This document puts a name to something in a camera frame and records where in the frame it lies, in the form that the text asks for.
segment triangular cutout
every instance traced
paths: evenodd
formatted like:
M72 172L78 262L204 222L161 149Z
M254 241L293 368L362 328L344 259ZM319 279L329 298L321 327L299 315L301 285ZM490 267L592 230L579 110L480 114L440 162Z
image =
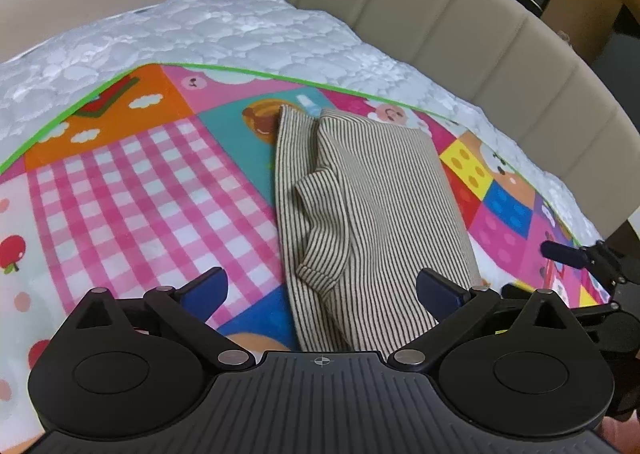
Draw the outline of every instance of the triangular cutout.
M562 322L562 319L558 316L554 307L548 302L545 302L540 307L536 322L533 325L539 328L566 329L564 322Z
M113 322L107 312L107 308L101 300L94 300L87 308L76 326L78 329L97 328L99 326L110 326Z

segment headboard panel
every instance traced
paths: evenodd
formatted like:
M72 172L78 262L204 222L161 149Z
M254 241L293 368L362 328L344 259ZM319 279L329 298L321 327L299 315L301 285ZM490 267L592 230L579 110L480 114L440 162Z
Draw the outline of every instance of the headboard panel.
M603 235L640 205L640 135L591 69L514 0L287 0L480 106L562 178Z

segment checkered pattern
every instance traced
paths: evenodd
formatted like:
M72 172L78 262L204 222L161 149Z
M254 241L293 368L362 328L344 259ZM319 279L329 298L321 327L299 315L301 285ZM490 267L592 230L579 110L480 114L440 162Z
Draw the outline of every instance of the checkered pattern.
M282 280L273 211L204 126L183 119L29 172L47 264L67 312L95 286L140 297L215 265L219 326Z

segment folded garment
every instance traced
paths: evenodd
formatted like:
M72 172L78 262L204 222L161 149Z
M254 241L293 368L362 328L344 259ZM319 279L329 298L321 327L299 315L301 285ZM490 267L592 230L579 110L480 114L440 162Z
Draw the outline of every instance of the folded garment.
M424 132L333 109L283 106L276 211L304 350L386 357L436 322L418 303L425 266L469 288L478 267L433 142Z

